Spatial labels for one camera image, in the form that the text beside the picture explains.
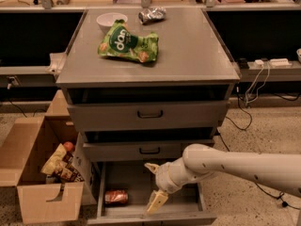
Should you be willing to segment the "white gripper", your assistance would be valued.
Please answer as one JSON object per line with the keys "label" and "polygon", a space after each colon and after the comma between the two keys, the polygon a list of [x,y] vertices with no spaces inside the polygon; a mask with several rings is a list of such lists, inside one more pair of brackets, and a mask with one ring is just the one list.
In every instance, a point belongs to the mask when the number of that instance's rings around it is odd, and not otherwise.
{"label": "white gripper", "polygon": [[168,194],[179,191],[184,185],[193,184],[200,180],[200,175],[184,165],[183,159],[157,164],[145,163],[144,166],[153,174],[160,190],[153,190],[145,211],[146,215],[157,212],[168,200]]}

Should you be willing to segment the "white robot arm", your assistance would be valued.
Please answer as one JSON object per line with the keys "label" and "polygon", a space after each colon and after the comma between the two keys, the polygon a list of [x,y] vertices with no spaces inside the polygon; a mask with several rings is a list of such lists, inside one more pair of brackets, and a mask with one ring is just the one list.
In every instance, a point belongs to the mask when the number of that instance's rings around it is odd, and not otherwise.
{"label": "white robot arm", "polygon": [[155,175],[158,186],[150,194],[148,215],[158,211],[168,196],[183,186],[208,179],[217,171],[301,197],[300,154],[223,152],[191,144],[180,158],[161,166],[147,163],[145,167]]}

